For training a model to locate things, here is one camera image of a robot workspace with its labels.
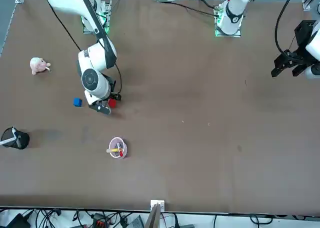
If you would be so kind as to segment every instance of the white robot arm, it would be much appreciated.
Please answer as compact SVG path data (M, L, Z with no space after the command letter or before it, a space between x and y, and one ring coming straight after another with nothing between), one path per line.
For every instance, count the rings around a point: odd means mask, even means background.
M48 0L48 2L57 10L85 17L92 26L98 42L79 52L77 70L85 88L84 94L89 107L110 114L108 99L116 82L101 71L116 64L117 52L92 6L94 0ZM115 94L115 98L120 100L121 96Z
M241 21L249 0L225 0L222 3L223 15L217 26L226 35L235 34Z

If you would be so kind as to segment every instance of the table surface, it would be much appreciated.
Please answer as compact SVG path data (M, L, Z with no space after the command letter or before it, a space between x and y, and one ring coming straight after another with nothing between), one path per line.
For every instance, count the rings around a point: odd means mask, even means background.
M282 6L248 4L233 38L214 37L210 16L120 0L110 39L123 100L104 116L88 108L78 50L46 1L25 0L0 58L0 130L15 125L31 140L0 149L0 205L148 210L165 200L169 211L319 214L320 82L290 70L271 78ZM82 49L95 42L79 16L57 14ZM304 18L300 3L288 5L283 49ZM33 76L32 57L52 73ZM115 136L128 144L123 160L106 154Z

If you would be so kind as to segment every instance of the blue block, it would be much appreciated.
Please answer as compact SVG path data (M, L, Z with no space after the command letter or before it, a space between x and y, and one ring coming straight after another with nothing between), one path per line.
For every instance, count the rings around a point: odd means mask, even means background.
M74 98L74 100L73 100L73 105L74 105L75 107L81 107L81 104L82 104L82 99L80 99L80 98Z

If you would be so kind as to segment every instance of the pink plush toy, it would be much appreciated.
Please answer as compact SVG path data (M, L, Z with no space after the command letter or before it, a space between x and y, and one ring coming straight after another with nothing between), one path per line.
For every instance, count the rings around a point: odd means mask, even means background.
M32 70L32 75L37 74L37 72L43 72L44 70L51 71L49 67L51 66L50 63L46 63L42 58L33 57L30 60L30 67Z

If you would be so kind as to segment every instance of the red object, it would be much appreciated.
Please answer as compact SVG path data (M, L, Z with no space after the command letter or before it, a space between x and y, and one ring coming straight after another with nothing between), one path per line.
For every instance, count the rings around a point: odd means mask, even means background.
M108 100L108 105L110 108L115 108L116 107L117 101L115 99L109 99Z

